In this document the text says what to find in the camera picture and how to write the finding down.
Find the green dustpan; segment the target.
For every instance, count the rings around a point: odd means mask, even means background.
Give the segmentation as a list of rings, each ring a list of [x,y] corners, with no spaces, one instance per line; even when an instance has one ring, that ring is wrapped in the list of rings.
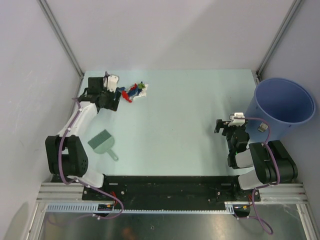
[[[108,153],[109,156],[117,162],[119,160],[119,157],[115,154],[113,151],[113,146],[115,145],[115,139],[113,136],[111,136],[107,141],[105,141],[102,145],[98,146],[96,149],[93,149],[93,151],[96,154],[105,154]]]

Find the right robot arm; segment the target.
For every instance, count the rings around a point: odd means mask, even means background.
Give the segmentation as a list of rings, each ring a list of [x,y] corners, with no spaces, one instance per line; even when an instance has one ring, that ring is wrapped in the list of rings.
[[[226,137],[228,146],[227,164],[234,170],[253,168],[238,176],[238,183],[230,188],[231,196],[242,201],[249,190],[290,183],[298,177],[298,167],[279,140],[267,143],[249,143],[246,132],[247,120],[216,120],[214,132]]]

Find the colourful paper scrap pile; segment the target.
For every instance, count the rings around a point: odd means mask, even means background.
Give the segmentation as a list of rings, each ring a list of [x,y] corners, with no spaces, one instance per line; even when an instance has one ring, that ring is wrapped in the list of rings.
[[[141,81],[133,84],[128,90],[125,87],[117,87],[116,93],[119,93],[127,102],[132,103],[137,98],[146,97],[148,87],[148,84]]]

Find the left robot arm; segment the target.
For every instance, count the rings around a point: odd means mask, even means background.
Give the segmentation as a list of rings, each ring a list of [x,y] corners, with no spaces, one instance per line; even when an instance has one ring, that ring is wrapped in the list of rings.
[[[121,98],[121,93],[117,91],[118,81],[119,77],[113,74],[89,77],[88,86],[74,98],[77,110],[61,131],[45,140],[50,173],[59,175],[66,185],[80,182],[94,187],[93,194],[100,200],[110,196],[111,188],[103,183],[104,175],[90,166],[80,136],[101,109],[117,111]]]

